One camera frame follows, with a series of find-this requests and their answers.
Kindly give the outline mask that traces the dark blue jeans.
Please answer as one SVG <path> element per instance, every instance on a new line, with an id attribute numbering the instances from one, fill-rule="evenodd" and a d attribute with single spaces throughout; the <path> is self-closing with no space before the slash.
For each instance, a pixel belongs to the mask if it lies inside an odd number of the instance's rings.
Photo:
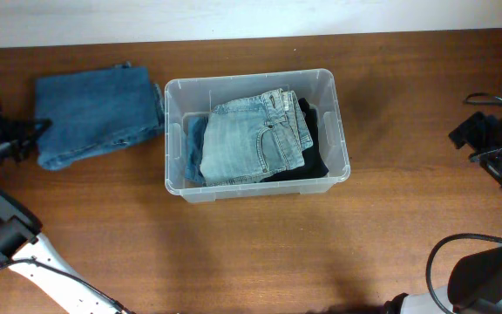
<path id="1" fill-rule="evenodd" d="M 51 121 L 37 141 L 37 163 L 52 171 L 165 130 L 159 86 L 145 67 L 130 64 L 37 79 L 35 117 Z"/>

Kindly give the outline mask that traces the small blue denim shorts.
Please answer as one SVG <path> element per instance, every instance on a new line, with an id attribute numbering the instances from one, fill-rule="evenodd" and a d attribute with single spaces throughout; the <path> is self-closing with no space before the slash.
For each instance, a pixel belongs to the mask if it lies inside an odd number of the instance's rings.
<path id="1" fill-rule="evenodd" d="M 192 116 L 188 120 L 187 164 L 185 178 L 195 184 L 204 185 L 205 179 L 200 170 L 203 155 L 204 135 L 208 117 Z"/>

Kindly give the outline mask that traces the black garment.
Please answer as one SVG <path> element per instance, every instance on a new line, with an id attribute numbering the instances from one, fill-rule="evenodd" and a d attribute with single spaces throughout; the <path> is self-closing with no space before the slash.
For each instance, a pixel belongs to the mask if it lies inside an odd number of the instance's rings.
<path id="1" fill-rule="evenodd" d="M 315 179 L 324 177 L 329 172 L 320 154 L 316 110 L 310 106 L 305 98 L 298 99 L 298 103 L 313 140 L 313 146 L 302 152 L 303 166 L 274 174 L 262 182 Z"/>

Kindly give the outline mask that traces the light blue jeans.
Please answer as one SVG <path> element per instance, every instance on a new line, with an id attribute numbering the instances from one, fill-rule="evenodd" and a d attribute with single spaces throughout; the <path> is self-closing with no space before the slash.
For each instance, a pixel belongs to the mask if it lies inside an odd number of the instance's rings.
<path id="1" fill-rule="evenodd" d="M 208 186 L 256 183 L 303 167 L 312 146 L 295 92 L 274 89 L 209 113 L 200 171 Z"/>

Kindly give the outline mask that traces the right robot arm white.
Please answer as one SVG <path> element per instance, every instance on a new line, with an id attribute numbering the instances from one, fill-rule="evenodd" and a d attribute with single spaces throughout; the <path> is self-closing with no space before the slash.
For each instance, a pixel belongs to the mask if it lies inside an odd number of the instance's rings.
<path id="1" fill-rule="evenodd" d="M 468 95 L 474 106 L 500 106 L 502 98 L 485 92 Z M 469 159 L 478 163 L 502 187 L 502 117 L 474 113 L 449 134 L 456 148 L 469 146 Z M 448 284 L 436 289 L 431 270 L 438 251 L 457 240 L 495 243 L 495 248 L 465 256 L 454 266 Z M 502 313 L 502 236 L 462 233 L 449 235 L 431 250 L 425 266 L 427 293 L 400 294 L 386 302 L 382 313 Z"/>

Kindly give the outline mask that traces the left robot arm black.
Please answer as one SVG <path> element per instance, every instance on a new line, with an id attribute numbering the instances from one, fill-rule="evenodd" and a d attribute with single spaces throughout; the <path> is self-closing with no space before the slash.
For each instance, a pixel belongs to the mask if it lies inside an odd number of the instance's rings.
<path id="1" fill-rule="evenodd" d="M 8 119 L 0 106 L 0 164 L 28 158 L 49 119 Z M 43 224 L 0 189 L 0 271 L 9 269 L 34 283 L 69 313 L 126 314 L 119 301 L 86 282 L 42 233 Z"/>

